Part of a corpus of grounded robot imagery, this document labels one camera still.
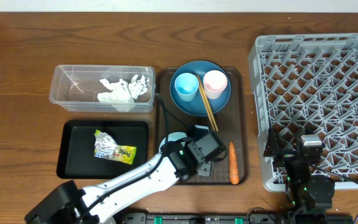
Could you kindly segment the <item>light blue bowl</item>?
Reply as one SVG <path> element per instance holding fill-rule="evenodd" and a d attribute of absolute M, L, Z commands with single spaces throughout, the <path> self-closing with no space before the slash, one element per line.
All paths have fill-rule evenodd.
<path fill-rule="evenodd" d="M 168 141 L 177 141 L 181 138 L 194 138 L 196 141 L 209 133 L 207 126 L 195 125 L 187 133 L 177 131 L 168 135 Z"/>

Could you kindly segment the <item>yellow foil snack wrapper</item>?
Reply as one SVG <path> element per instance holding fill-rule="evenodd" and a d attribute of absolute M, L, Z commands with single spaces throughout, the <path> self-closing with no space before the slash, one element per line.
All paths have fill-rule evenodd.
<path fill-rule="evenodd" d="M 136 155 L 135 146 L 122 146 L 109 134 L 96 130 L 94 133 L 94 157 L 132 165 Z"/>

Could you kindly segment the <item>white paper napkin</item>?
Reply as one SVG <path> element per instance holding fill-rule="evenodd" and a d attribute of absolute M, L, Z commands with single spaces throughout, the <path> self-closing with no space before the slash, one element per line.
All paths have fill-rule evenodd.
<path fill-rule="evenodd" d="M 150 79 L 146 79 L 143 75 L 138 79 L 138 75 L 134 75 L 130 83 L 123 79 L 110 83 L 105 78 L 100 79 L 100 82 L 109 91 L 97 94 L 99 102 L 110 103 L 118 112 L 130 112 L 135 106 L 135 100 L 147 92 Z"/>

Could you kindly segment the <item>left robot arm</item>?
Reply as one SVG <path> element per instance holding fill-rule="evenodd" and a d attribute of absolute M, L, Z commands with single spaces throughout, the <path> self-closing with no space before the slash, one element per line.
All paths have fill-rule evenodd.
<path fill-rule="evenodd" d="M 209 139 L 166 139 L 147 163 L 98 185 L 60 184 L 25 217 L 26 223 L 105 223 L 134 202 L 192 178 L 202 162 L 225 150 Z"/>

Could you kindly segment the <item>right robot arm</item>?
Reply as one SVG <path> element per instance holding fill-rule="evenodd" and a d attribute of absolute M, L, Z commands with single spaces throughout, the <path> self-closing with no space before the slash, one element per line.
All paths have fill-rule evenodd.
<path fill-rule="evenodd" d="M 310 170 L 319 162 L 324 147 L 317 134 L 304 133 L 286 146 L 272 128 L 268 130 L 264 157 L 271 157 L 274 166 L 285 169 L 286 191 L 296 208 L 316 212 L 332 207 L 334 181 L 324 175 L 312 175 Z"/>

